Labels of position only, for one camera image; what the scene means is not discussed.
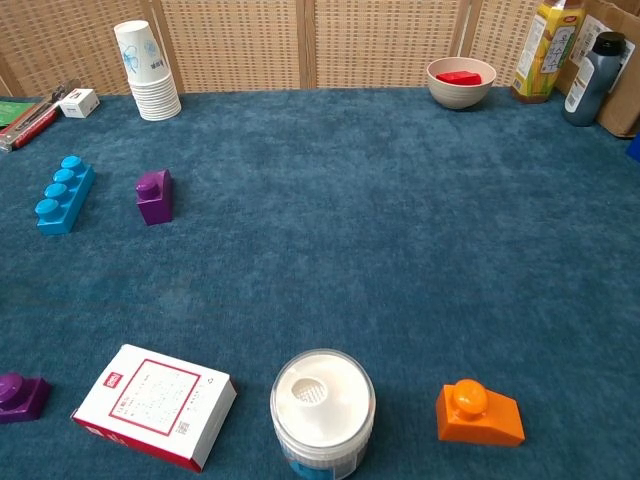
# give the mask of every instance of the red block in bowl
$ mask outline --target red block in bowl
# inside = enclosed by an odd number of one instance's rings
[[[480,85],[482,77],[477,73],[460,70],[458,72],[439,73],[436,78],[440,81],[453,85]]]

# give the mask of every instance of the paper cup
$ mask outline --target paper cup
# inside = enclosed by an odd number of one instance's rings
[[[138,91],[132,90],[131,93],[135,98],[138,98],[138,99],[149,99],[149,100],[175,97],[178,94],[178,92],[176,90],[176,87],[173,86],[173,85],[170,85],[167,88],[164,88],[162,90],[158,90],[158,91],[155,91],[155,92],[140,93]]]
[[[140,116],[144,120],[149,120],[151,122],[158,122],[160,120],[167,120],[167,119],[169,119],[171,117],[175,117],[178,113],[180,113],[181,110],[182,110],[182,107],[179,106],[174,111],[169,112],[169,113],[164,114],[164,115],[143,114],[142,112],[140,112]]]
[[[138,111],[141,114],[145,114],[145,115],[162,116],[162,115],[168,115],[172,112],[175,112],[180,108],[181,108],[181,105],[178,102],[164,108],[145,108],[145,107],[138,106]]]
[[[129,82],[151,83],[170,74],[149,22],[132,20],[113,28]]]
[[[158,103],[148,103],[148,102],[136,102],[138,108],[145,110],[168,110],[170,108],[175,107],[180,103],[180,100],[176,98],[171,102],[158,102]]]
[[[168,75],[161,78],[160,80],[156,80],[155,82],[129,82],[129,87],[136,90],[155,90],[156,88],[161,88],[166,85],[174,85],[173,75],[169,72]]]
[[[271,390],[276,436],[289,465],[303,478],[351,475],[364,457],[375,410],[366,372],[335,350],[293,358]]]

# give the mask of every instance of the white box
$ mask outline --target white box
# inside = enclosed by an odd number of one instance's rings
[[[123,345],[71,418],[91,433],[201,472],[235,397],[226,373]]]
[[[87,118],[98,105],[100,100],[92,88],[75,88],[59,103],[64,116],[71,118]]]

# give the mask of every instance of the orange toy block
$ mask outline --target orange toy block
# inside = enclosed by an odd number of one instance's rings
[[[436,416],[440,440],[504,447],[524,442],[516,401],[475,380],[445,385],[436,400]]]

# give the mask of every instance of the purple lego brick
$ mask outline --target purple lego brick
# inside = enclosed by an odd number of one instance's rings
[[[173,219],[169,170],[145,173],[136,184],[138,208],[147,225],[170,222]]]
[[[43,378],[0,375],[0,424],[40,418],[50,391],[51,385]]]

